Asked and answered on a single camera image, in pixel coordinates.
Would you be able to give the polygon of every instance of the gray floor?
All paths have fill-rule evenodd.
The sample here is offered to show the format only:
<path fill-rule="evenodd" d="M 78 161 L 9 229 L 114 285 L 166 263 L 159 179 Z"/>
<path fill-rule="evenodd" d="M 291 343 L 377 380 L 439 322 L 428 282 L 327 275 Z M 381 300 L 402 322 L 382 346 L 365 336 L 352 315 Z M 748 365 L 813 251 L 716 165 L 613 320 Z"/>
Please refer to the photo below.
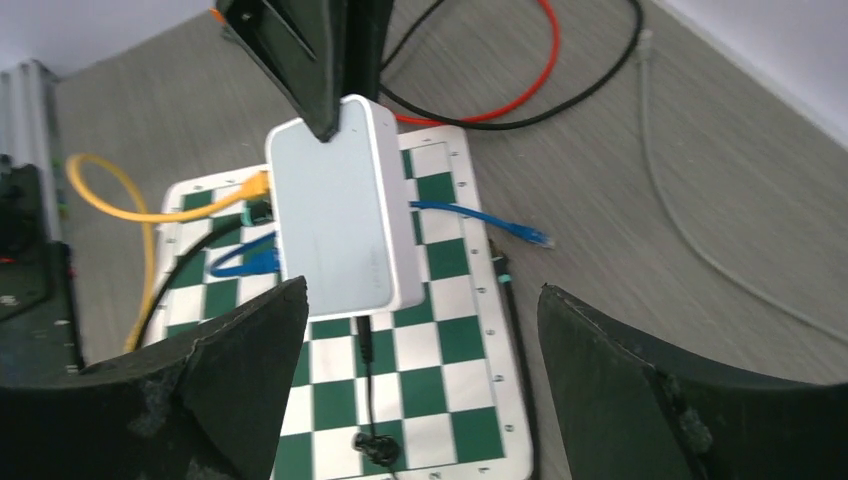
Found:
<path fill-rule="evenodd" d="M 429 2 L 397 3 L 392 40 Z M 587 85 L 619 54 L 631 28 L 624 0 L 555 3 L 560 64 L 513 118 Z M 848 153 L 668 15 L 653 6 L 648 14 L 657 49 L 657 158 L 686 225 L 751 282 L 848 330 Z M 449 2 L 417 39 L 387 82 L 458 115 L 497 106 L 527 85 L 544 63 L 549 31 L 533 2 L 469 0 Z M 554 120 L 469 133 L 485 209 L 540 227 L 558 242 L 544 251 L 492 232 L 514 258 L 544 479 L 568 477 L 536 338 L 535 301 L 545 282 L 732 365 L 813 382 L 848 376 L 845 346 L 738 291 L 674 235 L 638 154 L 636 85 L 629 66 Z M 68 79 L 59 106 L 66 152 L 113 159 L 153 202 L 181 179 L 262 162 L 269 128 L 293 116 L 207 16 Z M 91 178 L 105 198 L 129 208 L 115 182 Z M 86 352 L 101 360 L 120 352 L 136 314 L 140 235 L 75 196 L 70 207 Z"/>

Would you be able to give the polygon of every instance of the blue ethernet cable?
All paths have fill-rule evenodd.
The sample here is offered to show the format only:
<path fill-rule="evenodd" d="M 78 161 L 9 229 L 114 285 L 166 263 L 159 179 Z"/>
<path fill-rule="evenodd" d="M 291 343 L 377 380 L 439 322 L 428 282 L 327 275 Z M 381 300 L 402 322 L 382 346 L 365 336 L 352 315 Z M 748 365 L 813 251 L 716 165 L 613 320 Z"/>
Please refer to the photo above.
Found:
<path fill-rule="evenodd" d="M 251 259 L 250 262 L 245 263 L 244 265 L 240 265 L 237 267 L 221 268 L 221 265 L 223 265 L 230 259 L 238 255 L 244 255 L 245 253 L 256 250 L 262 244 L 273 240 L 274 235 L 276 235 L 276 233 L 271 232 L 267 235 L 263 235 L 257 238 L 256 240 L 247 242 L 244 245 L 240 245 L 234 248 L 233 250 L 227 252 L 221 258 L 212 262 L 212 265 L 209 266 L 209 274 L 217 278 L 228 278 L 241 277 L 247 275 L 260 275 L 263 273 L 274 273 L 279 271 L 279 255 L 277 255 L 277 249 L 274 247 L 271 247 L 266 251 L 257 253 Z"/>
<path fill-rule="evenodd" d="M 442 203 L 442 202 L 409 202 L 409 206 L 413 208 L 420 208 L 422 210 L 425 209 L 434 209 L 434 210 L 445 210 L 448 212 L 458 213 L 460 215 L 465 215 L 467 217 L 476 218 L 478 220 L 482 220 L 489 225 L 493 225 L 498 228 L 502 228 L 507 232 L 515 235 L 516 237 L 530 242 L 534 245 L 539 245 L 540 247 L 545 248 L 553 248 L 555 245 L 554 240 L 549 237 L 546 233 L 537 230 L 533 227 L 528 227 L 526 225 L 519 225 L 517 223 L 507 222 L 506 220 L 500 219 L 498 217 L 489 215 L 487 213 L 478 212 L 477 210 L 471 210 L 470 208 L 461 207 L 459 205 L 454 205 L 452 203 Z"/>

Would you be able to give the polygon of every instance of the box front face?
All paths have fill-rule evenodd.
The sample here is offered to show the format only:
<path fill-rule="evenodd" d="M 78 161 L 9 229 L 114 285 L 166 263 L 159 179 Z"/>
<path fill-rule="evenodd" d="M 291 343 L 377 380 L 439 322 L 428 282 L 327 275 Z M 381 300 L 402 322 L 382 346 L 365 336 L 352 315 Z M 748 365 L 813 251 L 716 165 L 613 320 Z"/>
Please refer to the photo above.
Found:
<path fill-rule="evenodd" d="M 351 102 L 330 142 L 303 123 L 267 142 L 283 277 L 306 277 L 313 320 L 381 309 L 395 294 L 368 128 Z"/>

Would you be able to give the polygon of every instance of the green and white checkered board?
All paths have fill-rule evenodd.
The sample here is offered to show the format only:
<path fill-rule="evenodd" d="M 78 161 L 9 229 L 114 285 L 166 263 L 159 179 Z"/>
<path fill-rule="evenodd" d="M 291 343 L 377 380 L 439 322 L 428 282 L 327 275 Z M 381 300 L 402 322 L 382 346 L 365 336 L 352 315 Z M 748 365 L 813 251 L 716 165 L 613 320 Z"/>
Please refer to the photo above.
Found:
<path fill-rule="evenodd" d="M 409 200 L 480 208 L 461 129 L 436 127 L 399 140 Z M 259 168 L 178 183 L 163 211 L 215 201 Z M 163 225 L 160 276 L 177 252 L 242 208 Z M 413 211 L 412 217 L 426 298 L 416 307 L 373 317 L 377 431 L 401 443 L 400 480 L 526 479 L 533 468 L 532 447 L 485 228 L 449 212 Z M 221 315 L 278 282 L 274 274 L 217 279 L 205 270 L 236 245 L 272 230 L 243 228 L 201 255 L 157 311 L 152 340 Z M 364 371 L 355 346 L 351 319 L 307 326 L 273 480 L 389 478 L 351 447 L 354 434 L 367 425 Z"/>

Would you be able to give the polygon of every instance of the gray cable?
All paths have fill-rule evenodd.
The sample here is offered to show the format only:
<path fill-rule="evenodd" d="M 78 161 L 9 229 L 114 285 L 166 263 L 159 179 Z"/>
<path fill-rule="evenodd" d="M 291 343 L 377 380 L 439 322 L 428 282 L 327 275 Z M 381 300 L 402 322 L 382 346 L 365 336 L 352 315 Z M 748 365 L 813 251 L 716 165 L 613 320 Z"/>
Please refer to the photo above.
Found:
<path fill-rule="evenodd" d="M 683 244 L 686 245 L 687 248 L 702 262 L 706 263 L 710 268 L 712 268 L 716 273 L 745 291 L 747 294 L 756 298 L 757 300 L 765 303 L 766 305 L 780 310 L 781 312 L 789 315 L 793 319 L 798 322 L 804 324 L 805 326 L 812 328 L 814 330 L 818 330 L 819 332 L 830 336 L 834 340 L 841 342 L 845 345 L 848 345 L 848 334 L 845 332 L 839 331 L 830 325 L 827 325 L 815 318 L 807 315 L 804 312 L 801 312 L 783 302 L 778 300 L 777 298 L 769 295 L 768 293 L 758 289 L 757 287 L 748 283 L 745 279 L 740 277 L 738 274 L 728 270 L 725 266 L 720 264 L 715 258 L 713 258 L 709 253 L 707 253 L 695 239 L 692 237 L 692 234 L 686 230 L 681 222 L 680 217 L 671 207 L 670 202 L 668 201 L 668 197 L 666 196 L 665 189 L 662 186 L 662 182 L 660 181 L 660 177 L 657 175 L 656 166 L 654 161 L 653 147 L 651 146 L 651 130 L 650 130 L 650 57 L 651 57 L 651 37 L 652 33 L 650 30 L 642 30 L 639 37 L 639 44 L 636 47 L 636 59 L 639 66 L 639 122 L 640 122 L 640 141 L 642 144 L 642 158 L 645 161 L 645 164 L 648 167 L 648 176 L 651 180 L 651 186 L 654 189 L 654 194 L 657 196 L 660 205 L 662 206 L 665 215 L 668 217 L 671 226 L 674 228 L 674 231 L 677 235 L 680 236 L 681 240 L 683 240 Z"/>

